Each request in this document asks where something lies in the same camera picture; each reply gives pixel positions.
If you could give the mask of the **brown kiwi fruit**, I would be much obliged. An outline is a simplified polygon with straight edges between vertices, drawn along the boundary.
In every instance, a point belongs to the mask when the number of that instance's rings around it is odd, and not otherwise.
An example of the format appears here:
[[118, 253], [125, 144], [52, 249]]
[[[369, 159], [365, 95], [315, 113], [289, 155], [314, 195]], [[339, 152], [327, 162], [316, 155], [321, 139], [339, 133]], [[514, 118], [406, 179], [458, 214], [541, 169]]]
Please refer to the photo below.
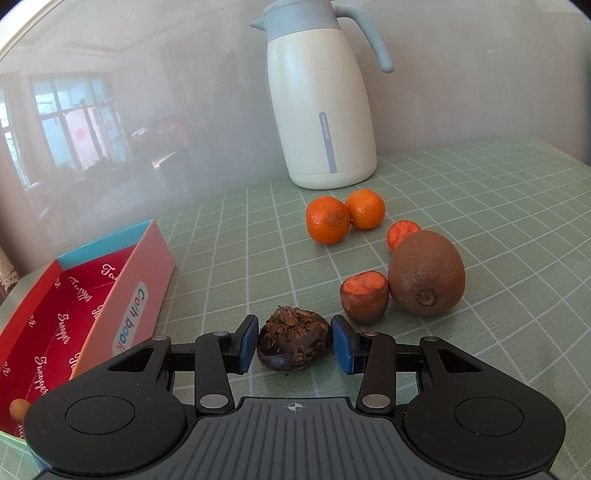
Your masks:
[[420, 316], [436, 316], [455, 307], [466, 287], [466, 271], [457, 248], [443, 235], [421, 230], [394, 249], [388, 281], [396, 302]]

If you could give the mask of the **brown skinned orange cut fruit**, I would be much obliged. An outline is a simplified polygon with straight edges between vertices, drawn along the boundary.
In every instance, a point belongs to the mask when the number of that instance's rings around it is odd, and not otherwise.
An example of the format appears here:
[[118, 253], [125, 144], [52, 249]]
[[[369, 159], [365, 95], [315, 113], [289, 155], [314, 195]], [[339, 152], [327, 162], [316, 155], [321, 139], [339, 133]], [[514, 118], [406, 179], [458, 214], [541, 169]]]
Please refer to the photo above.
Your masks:
[[339, 298], [349, 319], [362, 326], [375, 325], [388, 307], [389, 283], [380, 272], [362, 272], [342, 282]]

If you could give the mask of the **dark dried fruit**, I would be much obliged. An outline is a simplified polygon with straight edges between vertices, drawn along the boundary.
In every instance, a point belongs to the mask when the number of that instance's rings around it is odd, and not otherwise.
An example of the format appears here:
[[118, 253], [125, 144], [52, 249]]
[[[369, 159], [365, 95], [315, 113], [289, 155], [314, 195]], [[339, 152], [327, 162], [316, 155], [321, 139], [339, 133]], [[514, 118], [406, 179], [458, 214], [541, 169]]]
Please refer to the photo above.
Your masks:
[[331, 326], [320, 314], [278, 306], [259, 332], [257, 357], [273, 371], [301, 370], [322, 358], [331, 344]]

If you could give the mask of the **orange cut fruit piece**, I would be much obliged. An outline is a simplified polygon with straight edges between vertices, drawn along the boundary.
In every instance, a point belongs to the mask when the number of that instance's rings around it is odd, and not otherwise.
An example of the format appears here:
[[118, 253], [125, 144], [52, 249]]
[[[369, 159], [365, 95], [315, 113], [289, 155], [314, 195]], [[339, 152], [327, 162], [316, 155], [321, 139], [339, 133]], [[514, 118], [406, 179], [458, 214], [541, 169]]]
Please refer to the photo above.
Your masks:
[[401, 241], [404, 241], [408, 236], [421, 231], [421, 227], [411, 220], [399, 220], [389, 228], [386, 236], [386, 241], [389, 249], [394, 251]]

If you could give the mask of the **mandarin orange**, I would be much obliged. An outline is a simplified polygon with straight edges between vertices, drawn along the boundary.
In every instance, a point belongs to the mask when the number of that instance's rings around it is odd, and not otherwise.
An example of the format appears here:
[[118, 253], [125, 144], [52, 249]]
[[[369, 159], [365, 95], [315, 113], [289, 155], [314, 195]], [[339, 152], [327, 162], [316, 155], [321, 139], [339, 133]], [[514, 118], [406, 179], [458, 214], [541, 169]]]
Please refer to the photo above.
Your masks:
[[383, 198], [370, 189], [353, 191], [346, 198], [345, 204], [353, 227], [359, 230], [372, 230], [379, 227], [386, 215]]
[[312, 240], [322, 245], [332, 245], [342, 241], [348, 234], [351, 216], [341, 200], [322, 196], [308, 204], [305, 224]]

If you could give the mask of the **small tan round fruit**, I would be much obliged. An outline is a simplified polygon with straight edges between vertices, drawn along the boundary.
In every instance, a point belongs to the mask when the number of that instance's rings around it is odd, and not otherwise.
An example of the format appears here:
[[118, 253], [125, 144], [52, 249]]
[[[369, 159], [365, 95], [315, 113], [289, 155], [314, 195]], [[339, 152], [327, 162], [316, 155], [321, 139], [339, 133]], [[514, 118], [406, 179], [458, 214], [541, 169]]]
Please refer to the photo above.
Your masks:
[[9, 405], [11, 419], [18, 424], [22, 424], [30, 406], [31, 403], [26, 399], [14, 399]]

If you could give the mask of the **red pink cardboard box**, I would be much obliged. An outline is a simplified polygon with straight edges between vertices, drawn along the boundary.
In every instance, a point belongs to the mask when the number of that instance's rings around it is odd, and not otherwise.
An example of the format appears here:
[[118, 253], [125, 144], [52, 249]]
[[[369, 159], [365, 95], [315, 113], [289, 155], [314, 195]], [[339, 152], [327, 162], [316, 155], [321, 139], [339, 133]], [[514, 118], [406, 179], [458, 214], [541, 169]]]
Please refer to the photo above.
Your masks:
[[57, 257], [1, 331], [1, 437], [24, 444], [15, 400], [50, 390], [153, 335], [175, 262], [147, 220]]

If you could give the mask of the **green checked tablecloth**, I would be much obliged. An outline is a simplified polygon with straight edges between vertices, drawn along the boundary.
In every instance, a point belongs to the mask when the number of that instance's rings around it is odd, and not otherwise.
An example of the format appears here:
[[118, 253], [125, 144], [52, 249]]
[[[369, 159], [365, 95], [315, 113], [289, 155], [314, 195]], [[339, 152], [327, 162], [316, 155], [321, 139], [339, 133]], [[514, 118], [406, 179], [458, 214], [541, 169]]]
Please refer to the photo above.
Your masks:
[[408, 344], [441, 337], [548, 396], [567, 424], [555, 474], [588, 478], [589, 166], [538, 139], [495, 139], [384, 156], [367, 187], [386, 202], [384, 223], [332, 246], [304, 225], [315, 193], [287, 179], [160, 217], [176, 266], [156, 333], [190, 342], [283, 305], [338, 315], [342, 281], [386, 272], [390, 225], [414, 221], [456, 245], [465, 295], [439, 317], [390, 305], [380, 330]]

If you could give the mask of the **white thermos jug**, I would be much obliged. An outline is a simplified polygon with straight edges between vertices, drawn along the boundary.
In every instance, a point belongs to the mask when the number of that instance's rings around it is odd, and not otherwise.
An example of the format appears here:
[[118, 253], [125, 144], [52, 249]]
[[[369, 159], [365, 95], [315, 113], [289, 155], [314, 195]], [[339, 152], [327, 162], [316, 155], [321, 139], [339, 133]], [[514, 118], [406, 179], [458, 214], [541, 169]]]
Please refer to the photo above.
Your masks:
[[266, 33], [270, 99], [288, 175], [305, 189], [343, 188], [377, 170], [369, 97], [339, 19], [356, 23], [383, 72], [385, 43], [362, 10], [331, 1], [274, 1], [253, 21]]

